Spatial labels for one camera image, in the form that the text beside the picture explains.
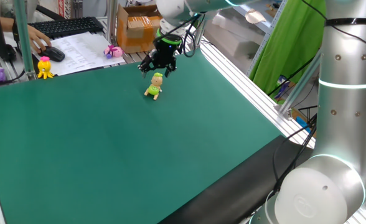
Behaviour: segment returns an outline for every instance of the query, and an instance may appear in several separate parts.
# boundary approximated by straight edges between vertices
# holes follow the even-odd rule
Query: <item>green table surface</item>
[[[200,51],[157,101],[137,66],[0,88],[8,224],[157,223],[280,134]]]

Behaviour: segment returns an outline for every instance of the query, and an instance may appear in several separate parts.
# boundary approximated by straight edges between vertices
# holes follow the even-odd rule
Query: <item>computer mouse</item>
[[[46,50],[42,51],[39,54],[39,56],[48,57],[49,59],[51,59],[54,62],[61,62],[65,58],[65,54],[61,50],[59,50],[55,47],[49,47],[49,46],[46,46]]]

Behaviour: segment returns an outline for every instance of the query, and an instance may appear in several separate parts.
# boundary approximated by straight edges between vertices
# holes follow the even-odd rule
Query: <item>green toy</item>
[[[151,95],[154,96],[154,100],[157,100],[159,92],[162,92],[161,85],[162,85],[162,74],[155,73],[151,79],[151,85],[146,90],[144,95],[147,96],[150,93]]]

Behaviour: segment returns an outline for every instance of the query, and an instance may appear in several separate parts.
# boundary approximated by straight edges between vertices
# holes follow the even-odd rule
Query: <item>keyboard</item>
[[[100,32],[103,26],[95,17],[66,19],[62,21],[35,22],[29,24],[50,38],[65,37],[84,32]]]

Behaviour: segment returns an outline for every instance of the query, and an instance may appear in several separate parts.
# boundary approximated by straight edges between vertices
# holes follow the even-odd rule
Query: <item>pink toy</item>
[[[43,57],[40,58],[40,60],[43,61],[43,62],[48,62],[50,60],[50,58],[46,57],[46,56],[43,56]]]
[[[110,45],[104,50],[104,54],[108,59],[112,57],[120,57],[123,55],[123,50],[121,47],[114,47],[114,45]]]

